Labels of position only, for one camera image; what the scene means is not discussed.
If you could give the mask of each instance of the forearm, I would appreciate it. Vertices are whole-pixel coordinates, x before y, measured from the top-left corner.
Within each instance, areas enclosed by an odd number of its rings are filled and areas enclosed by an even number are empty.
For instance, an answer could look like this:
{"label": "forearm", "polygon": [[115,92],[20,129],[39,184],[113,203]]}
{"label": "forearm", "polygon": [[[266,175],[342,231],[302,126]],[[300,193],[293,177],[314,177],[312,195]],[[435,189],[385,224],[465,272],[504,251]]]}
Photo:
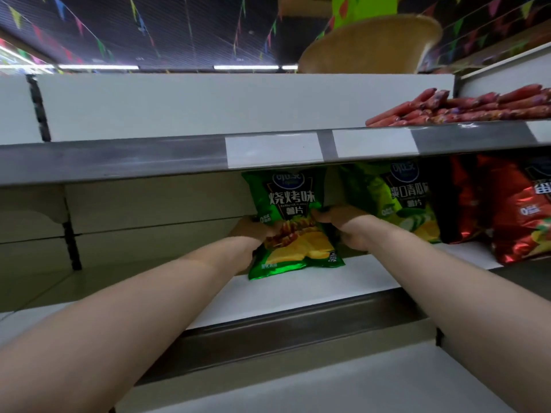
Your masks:
{"label": "forearm", "polygon": [[372,216],[360,225],[373,255],[447,336],[549,407],[550,302]]}
{"label": "forearm", "polygon": [[247,240],[210,244],[24,333],[0,352],[3,411],[107,411],[242,269]]}

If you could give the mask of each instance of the hand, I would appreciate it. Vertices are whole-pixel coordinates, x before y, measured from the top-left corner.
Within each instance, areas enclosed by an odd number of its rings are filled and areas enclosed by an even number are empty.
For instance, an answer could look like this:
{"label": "hand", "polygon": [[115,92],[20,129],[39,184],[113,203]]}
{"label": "hand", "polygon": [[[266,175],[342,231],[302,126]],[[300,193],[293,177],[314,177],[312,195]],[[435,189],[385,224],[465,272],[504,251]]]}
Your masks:
{"label": "hand", "polygon": [[275,236],[279,233],[283,222],[279,221],[271,226],[264,223],[252,221],[251,216],[242,217],[228,236],[242,236],[254,239],[256,243],[254,249],[258,248],[267,237]]}
{"label": "hand", "polygon": [[354,250],[368,252],[368,242],[362,235],[362,219],[368,213],[349,205],[332,206],[322,213],[312,209],[312,215],[320,223],[331,223],[341,231],[343,243]]}

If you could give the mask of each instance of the ceiling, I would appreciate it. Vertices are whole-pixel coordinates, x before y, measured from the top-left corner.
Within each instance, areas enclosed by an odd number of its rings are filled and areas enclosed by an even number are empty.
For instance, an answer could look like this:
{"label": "ceiling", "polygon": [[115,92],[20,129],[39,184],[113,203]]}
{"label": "ceiling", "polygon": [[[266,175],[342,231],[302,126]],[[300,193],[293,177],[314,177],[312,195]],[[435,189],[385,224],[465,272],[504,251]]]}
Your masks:
{"label": "ceiling", "polygon": [[[401,0],[399,12],[429,9],[445,28],[432,65],[436,58],[439,64],[456,61],[551,17],[551,0],[532,0],[529,20],[519,7],[530,0],[500,0],[493,17],[491,1]],[[327,27],[323,6],[313,17],[281,18],[278,0],[245,0],[242,6],[243,0],[0,0],[0,28],[57,63],[196,70],[296,63]],[[458,29],[454,23],[462,17]]]}

